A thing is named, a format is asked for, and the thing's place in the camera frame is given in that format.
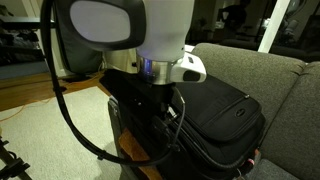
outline bag zipper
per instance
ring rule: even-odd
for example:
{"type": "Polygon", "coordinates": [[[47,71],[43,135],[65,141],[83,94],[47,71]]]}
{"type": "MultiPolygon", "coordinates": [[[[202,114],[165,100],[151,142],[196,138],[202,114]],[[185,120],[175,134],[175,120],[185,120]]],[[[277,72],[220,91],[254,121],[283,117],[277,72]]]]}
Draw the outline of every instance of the bag zipper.
{"type": "Polygon", "coordinates": [[[242,134],[242,133],[239,133],[239,132],[242,132],[243,129],[249,129],[252,127],[252,125],[256,122],[256,121],[252,121],[252,119],[257,119],[257,117],[259,117],[261,115],[261,112],[258,110],[256,111],[255,114],[253,114],[246,122],[250,122],[250,123],[246,123],[243,127],[241,127],[241,129],[238,130],[237,133],[235,133],[236,135],[233,135],[233,136],[236,136],[236,138],[239,137],[239,134],[242,134]]]}
{"type": "MultiPolygon", "coordinates": [[[[236,104],[238,104],[239,102],[241,102],[244,99],[249,99],[250,96],[248,94],[241,96],[239,99],[237,99],[236,101],[234,101],[232,104],[228,105],[227,107],[223,108],[222,111],[220,111],[218,114],[216,114],[215,116],[213,116],[211,119],[217,119],[220,118],[222,114],[224,114],[226,111],[228,111],[230,108],[232,108],[233,106],[235,106],[236,104]]],[[[199,127],[194,121],[190,120],[188,121],[191,125],[195,126],[199,132],[201,133],[202,136],[209,138],[203,131],[202,128],[199,127]]]]}
{"type": "MultiPolygon", "coordinates": [[[[177,130],[178,122],[177,121],[173,121],[173,124],[176,126],[176,127],[174,127],[174,129],[177,130]]],[[[198,138],[195,137],[195,135],[192,132],[187,133],[184,128],[186,128],[186,127],[182,127],[181,128],[180,133],[184,134],[184,136],[187,137],[189,139],[189,141],[197,144],[198,146],[201,146],[202,149],[207,150],[207,148],[198,140],[198,138]]]]}
{"type": "MultiPolygon", "coordinates": [[[[216,164],[220,164],[216,161],[214,161],[212,159],[212,157],[210,155],[208,155],[208,150],[206,148],[200,147],[201,143],[199,144],[199,141],[196,141],[196,139],[191,138],[190,134],[192,134],[190,132],[187,133],[183,128],[181,128],[181,132],[183,133],[184,137],[187,139],[187,141],[189,141],[189,147],[192,147],[192,149],[195,151],[193,154],[197,154],[196,152],[198,152],[198,154],[200,155],[200,158],[205,161],[208,165],[210,166],[214,166],[216,168],[221,168],[221,165],[216,165],[216,164]]],[[[236,161],[236,163],[232,163],[229,165],[225,165],[225,166],[230,166],[228,168],[223,168],[223,169],[231,169],[234,168],[233,166],[239,164],[239,162],[242,162],[242,159],[244,159],[242,156],[240,157],[240,159],[238,159],[236,161]]]]}

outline carpet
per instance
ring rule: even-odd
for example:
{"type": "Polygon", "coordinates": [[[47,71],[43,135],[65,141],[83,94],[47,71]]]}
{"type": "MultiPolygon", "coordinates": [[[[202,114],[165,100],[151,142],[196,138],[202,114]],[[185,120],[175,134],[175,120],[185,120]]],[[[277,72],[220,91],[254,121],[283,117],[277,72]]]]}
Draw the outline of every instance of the carpet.
{"type": "MultiPolygon", "coordinates": [[[[116,154],[108,113],[109,97],[98,87],[65,95],[66,103],[79,130],[94,144],[116,154]]],[[[6,118],[21,107],[0,112],[6,118]]],[[[35,180],[116,180],[120,166],[99,161],[73,136],[56,99],[32,103],[13,118],[2,122],[6,149],[15,152],[31,167],[26,171],[35,180]]]]}

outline floor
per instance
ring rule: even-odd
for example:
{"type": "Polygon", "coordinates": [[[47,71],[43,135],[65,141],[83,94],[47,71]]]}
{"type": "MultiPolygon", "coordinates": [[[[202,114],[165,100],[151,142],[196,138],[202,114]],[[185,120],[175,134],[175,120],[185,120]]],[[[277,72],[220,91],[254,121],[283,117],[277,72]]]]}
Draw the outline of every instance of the floor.
{"type": "MultiPolygon", "coordinates": [[[[79,131],[98,147],[116,154],[107,108],[108,95],[100,88],[92,87],[66,94],[65,101],[79,131]]],[[[19,112],[19,109],[1,112],[0,119],[19,112]]],[[[121,177],[119,165],[98,160],[75,139],[55,100],[26,106],[22,113],[0,125],[3,140],[10,142],[5,148],[30,164],[27,173],[33,179],[117,180],[121,177]]]]}
{"type": "MultiPolygon", "coordinates": [[[[110,93],[99,83],[103,73],[93,75],[93,78],[80,83],[67,83],[60,80],[60,85],[71,93],[88,87],[98,86],[104,93],[110,93]]],[[[0,111],[54,97],[49,73],[0,80],[0,111]]]]}

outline orange cable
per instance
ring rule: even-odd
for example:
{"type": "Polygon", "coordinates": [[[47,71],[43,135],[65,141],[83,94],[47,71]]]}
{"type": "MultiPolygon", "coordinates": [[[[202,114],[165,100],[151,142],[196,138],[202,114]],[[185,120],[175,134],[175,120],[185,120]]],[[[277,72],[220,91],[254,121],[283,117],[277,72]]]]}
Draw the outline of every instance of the orange cable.
{"type": "Polygon", "coordinates": [[[9,116],[9,117],[7,117],[7,118],[1,119],[0,122],[9,120],[9,119],[13,118],[14,116],[20,114],[20,113],[22,112],[22,110],[24,110],[25,107],[26,107],[27,105],[29,105],[30,103],[33,103],[33,102],[42,102],[42,103],[44,103],[44,104],[47,104],[51,99],[52,99],[52,98],[50,98],[50,99],[48,99],[48,100],[45,100],[45,101],[44,101],[44,100],[33,100],[33,99],[32,99],[32,100],[28,101],[26,104],[24,104],[18,112],[14,113],[13,115],[11,115],[11,116],[9,116]]]}

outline black bag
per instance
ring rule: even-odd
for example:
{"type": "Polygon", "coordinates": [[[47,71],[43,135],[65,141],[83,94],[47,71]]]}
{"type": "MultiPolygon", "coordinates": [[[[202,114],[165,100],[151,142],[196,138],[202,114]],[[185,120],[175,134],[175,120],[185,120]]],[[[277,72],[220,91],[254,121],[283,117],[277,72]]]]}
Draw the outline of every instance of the black bag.
{"type": "MultiPolygon", "coordinates": [[[[210,75],[204,83],[179,83],[177,87],[186,102],[179,139],[192,156],[191,163],[216,170],[217,178],[236,176],[237,168],[252,156],[262,138],[265,118],[260,104],[210,75]]],[[[177,98],[173,105],[181,113],[177,98]]]]}
{"type": "MultiPolygon", "coordinates": [[[[178,139],[180,150],[157,166],[164,179],[237,177],[237,169],[254,153],[262,138],[265,119],[260,104],[209,75],[204,83],[181,83],[177,88],[186,102],[186,117],[178,139]]],[[[115,140],[127,127],[150,157],[158,155],[163,150],[159,144],[166,142],[161,142],[161,133],[148,128],[144,123],[148,120],[131,117],[130,108],[122,101],[118,103],[119,120],[110,115],[115,140]]],[[[173,98],[171,106],[181,114],[177,98],[173,98]]],[[[179,120],[178,116],[168,123],[172,135],[179,120]]]]}

